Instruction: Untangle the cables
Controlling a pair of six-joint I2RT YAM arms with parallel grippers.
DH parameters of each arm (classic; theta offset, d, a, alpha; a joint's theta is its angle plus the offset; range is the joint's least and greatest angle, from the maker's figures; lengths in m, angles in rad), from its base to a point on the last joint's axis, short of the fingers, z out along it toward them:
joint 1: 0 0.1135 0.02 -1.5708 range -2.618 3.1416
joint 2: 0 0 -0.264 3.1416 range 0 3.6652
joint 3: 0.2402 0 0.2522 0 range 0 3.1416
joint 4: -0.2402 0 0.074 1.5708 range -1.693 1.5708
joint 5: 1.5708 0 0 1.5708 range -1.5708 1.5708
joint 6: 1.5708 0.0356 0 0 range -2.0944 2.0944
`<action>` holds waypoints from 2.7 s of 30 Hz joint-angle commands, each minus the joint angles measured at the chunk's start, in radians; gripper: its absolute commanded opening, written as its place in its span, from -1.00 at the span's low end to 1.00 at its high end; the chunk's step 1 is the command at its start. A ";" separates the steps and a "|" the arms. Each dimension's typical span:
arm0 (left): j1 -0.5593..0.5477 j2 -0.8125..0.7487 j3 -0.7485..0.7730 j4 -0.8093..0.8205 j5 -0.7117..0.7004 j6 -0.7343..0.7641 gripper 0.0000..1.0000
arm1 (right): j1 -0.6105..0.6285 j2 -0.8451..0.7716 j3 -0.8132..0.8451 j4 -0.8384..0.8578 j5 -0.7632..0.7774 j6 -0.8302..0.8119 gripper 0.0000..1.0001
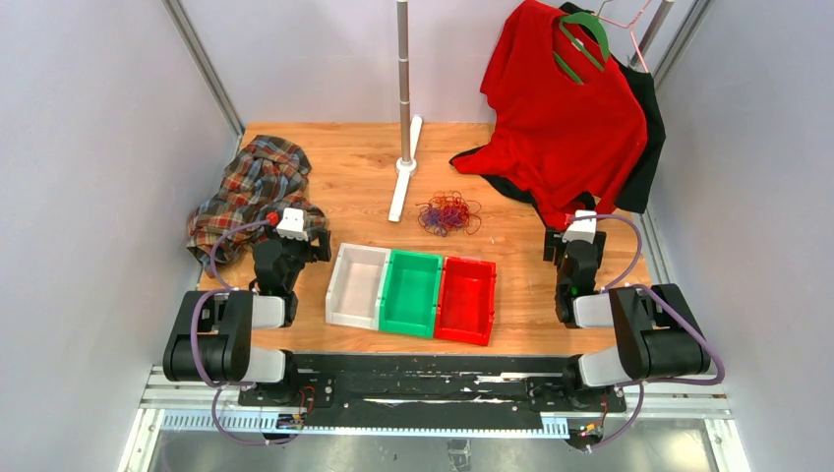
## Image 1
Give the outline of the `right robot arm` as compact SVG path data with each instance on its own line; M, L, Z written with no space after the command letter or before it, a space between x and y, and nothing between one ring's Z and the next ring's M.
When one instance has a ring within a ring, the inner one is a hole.
M596 288L605 237L597 232L569 241L553 228L544 237L543 259L557 268L559 321L577 329L610 327L615 333L614 346L574 355L563 368L563 398L578 410L598 401L603 389L705 374L712 364L678 285Z

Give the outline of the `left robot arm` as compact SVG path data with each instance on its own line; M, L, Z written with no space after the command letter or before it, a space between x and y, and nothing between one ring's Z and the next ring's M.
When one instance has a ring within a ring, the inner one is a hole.
M252 289L184 294L163 352L167 379L202 381L211 387L264 384L264 394L274 404L293 404L300 396L301 380L292 373L291 353L254 346L253 332L292 326L301 271L330 257L330 231L325 228L314 227L300 239L270 228L266 240L253 249Z

